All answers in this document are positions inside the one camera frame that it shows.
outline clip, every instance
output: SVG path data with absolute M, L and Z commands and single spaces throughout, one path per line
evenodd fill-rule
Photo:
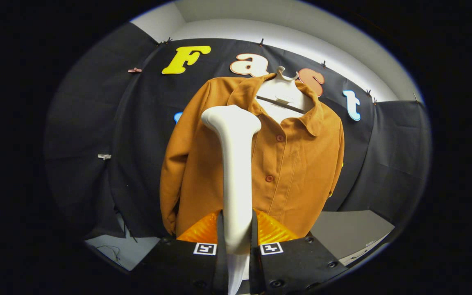
M 129 73 L 141 73 L 141 71 L 142 69 L 134 68 L 134 69 L 130 69 Z
M 103 159 L 103 160 L 105 161 L 106 159 L 110 159 L 110 158 L 111 158 L 111 155 L 101 155 L 101 154 L 98 154 L 98 158 L 101 158 L 101 159 Z

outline cable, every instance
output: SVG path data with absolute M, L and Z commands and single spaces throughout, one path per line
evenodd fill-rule
M 102 246 L 97 246 L 96 249 L 99 249 L 99 248 L 101 248 L 101 247 L 107 247 L 107 248 L 109 248 L 109 249 L 114 253 L 114 258 L 115 258 L 115 260 L 112 260 L 112 259 L 111 259 L 111 260 L 114 261 L 115 263 L 121 265 L 121 267 L 125 268 L 125 267 L 120 263 L 120 260 L 121 260 L 121 259 L 118 257 L 118 255 L 120 254 L 120 248 L 118 248 L 118 247 L 116 247 L 116 246 L 102 245 Z M 114 251 L 111 247 L 117 248 L 117 249 L 118 249 L 118 253 L 116 253 L 116 251 Z

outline white hanger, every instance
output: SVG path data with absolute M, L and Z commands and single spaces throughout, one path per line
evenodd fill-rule
M 314 107 L 313 100 L 302 93 L 297 87 L 294 81 L 298 78 L 298 72 L 296 72 L 296 76 L 294 78 L 285 77 L 283 75 L 283 71 L 285 67 L 279 66 L 277 68 L 277 75 L 274 79 L 265 81 L 258 92 L 256 93 L 256 98 L 262 101 L 267 101 L 273 103 L 276 106 L 281 106 L 282 108 L 293 110 L 298 112 L 299 114 L 303 115 L 308 112 L 311 108 Z M 274 108 L 266 107 L 267 104 L 258 101 L 260 105 L 262 105 L 265 110 L 270 113 L 270 110 L 274 110 Z M 279 112 L 275 112 L 276 118 L 288 118 L 289 116 L 287 113 L 283 112 L 280 114 Z

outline black cloth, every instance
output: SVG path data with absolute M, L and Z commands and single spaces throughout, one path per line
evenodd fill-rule
M 210 46 L 211 52 L 200 54 L 193 65 L 185 63 L 184 73 L 161 73 L 176 55 L 177 48 L 198 45 Z M 324 76 L 320 101 L 342 119 L 345 135 L 344 166 L 324 211 L 369 207 L 366 204 L 372 199 L 368 193 L 373 190 L 372 183 L 364 181 L 366 185 L 362 191 L 359 183 L 363 180 L 357 178 L 373 173 L 369 170 L 372 163 L 379 161 L 378 157 L 385 157 L 383 153 L 372 152 L 367 160 L 369 149 L 399 149 L 391 140 L 373 140 L 372 137 L 372 134 L 379 136 L 380 133 L 374 128 L 376 124 L 380 129 L 392 124 L 391 120 L 402 120 L 386 114 L 395 112 L 395 116 L 401 116 L 399 107 L 388 109 L 383 112 L 384 116 L 376 115 L 384 104 L 373 106 L 367 92 L 330 69 L 332 65 L 323 67 L 319 62 L 283 49 L 232 39 L 185 39 L 156 46 L 150 36 L 129 24 L 96 45 L 77 63 L 60 86 L 49 112 L 45 143 L 49 179 L 54 196 L 70 222 L 89 233 L 123 236 L 122 231 L 113 226 L 112 208 L 115 205 L 133 237 L 167 235 L 159 209 L 159 178 L 166 146 L 176 124 L 174 115 L 184 110 L 209 79 L 251 77 L 230 70 L 236 56 L 244 53 L 267 58 L 270 73 L 283 66 L 286 68 L 284 74 L 289 77 L 304 68 Z M 143 71 L 127 73 L 127 69 L 133 67 Z M 343 90 L 354 91 L 360 100 L 357 107 L 360 121 L 349 117 Z M 410 120 L 419 115 L 417 112 L 408 114 L 412 117 Z M 401 130 L 395 131 L 399 144 L 407 149 L 422 148 L 419 144 L 407 144 L 409 138 L 406 133 L 401 134 Z M 398 168 L 408 161 L 421 161 L 420 152 L 397 157 L 393 159 L 397 163 L 393 164 Z M 112 157 L 103 161 L 97 154 Z M 373 177 L 380 172 L 387 174 L 384 170 L 374 171 Z M 399 184 L 401 187 L 416 187 L 418 179 L 388 179 L 384 186 L 398 185 L 392 181 L 404 181 Z M 356 192 L 352 192 L 354 187 L 358 187 Z M 378 203 L 371 207 L 384 216 L 401 213 L 393 212 L 401 206 L 389 204 L 387 209 L 384 207 L 385 201 L 404 202 L 397 200 L 401 196 L 395 196 L 390 188 L 384 189 L 378 188 Z M 418 195 L 411 193 L 402 198 L 414 200 Z
M 131 81 L 127 70 L 156 48 L 126 23 L 94 45 L 67 73 L 47 114 L 45 165 L 52 194 L 71 227 L 92 238 L 124 237 L 114 213 L 108 160 L 113 119 Z
M 432 144 L 423 104 L 377 103 L 365 162 L 339 211 L 370 209 L 395 226 L 405 222 L 427 183 Z

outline screw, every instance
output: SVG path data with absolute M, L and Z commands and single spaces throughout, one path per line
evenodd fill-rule
M 205 288 L 206 285 L 207 285 L 207 284 L 206 284 L 204 281 L 195 281 L 195 282 L 194 282 L 194 286 L 195 286 L 196 288 L 203 289 L 203 288 Z
M 282 285 L 283 285 L 282 280 L 275 280 L 275 281 L 270 282 L 270 286 L 273 288 L 278 288 L 278 287 L 281 287 Z

